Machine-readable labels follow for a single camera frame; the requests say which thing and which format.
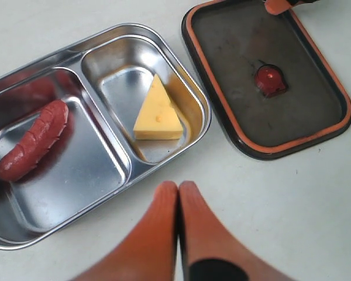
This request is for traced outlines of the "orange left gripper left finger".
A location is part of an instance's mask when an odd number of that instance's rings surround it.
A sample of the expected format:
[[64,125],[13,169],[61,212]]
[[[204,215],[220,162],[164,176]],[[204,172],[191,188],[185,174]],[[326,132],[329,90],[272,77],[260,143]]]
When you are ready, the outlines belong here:
[[106,257],[75,280],[173,280],[178,188],[159,184],[142,219]]

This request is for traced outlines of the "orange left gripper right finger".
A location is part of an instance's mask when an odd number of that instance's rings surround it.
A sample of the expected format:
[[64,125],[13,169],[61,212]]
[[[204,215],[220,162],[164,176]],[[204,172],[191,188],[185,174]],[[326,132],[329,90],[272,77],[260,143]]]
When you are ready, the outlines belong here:
[[240,243],[193,181],[180,184],[179,199],[184,280],[292,280]]

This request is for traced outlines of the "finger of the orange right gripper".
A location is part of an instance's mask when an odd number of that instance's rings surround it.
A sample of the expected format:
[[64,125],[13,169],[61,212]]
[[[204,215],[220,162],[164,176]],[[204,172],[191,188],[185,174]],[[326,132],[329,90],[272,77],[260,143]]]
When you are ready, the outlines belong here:
[[266,0],[264,6],[271,15],[279,15],[293,7],[287,0]]

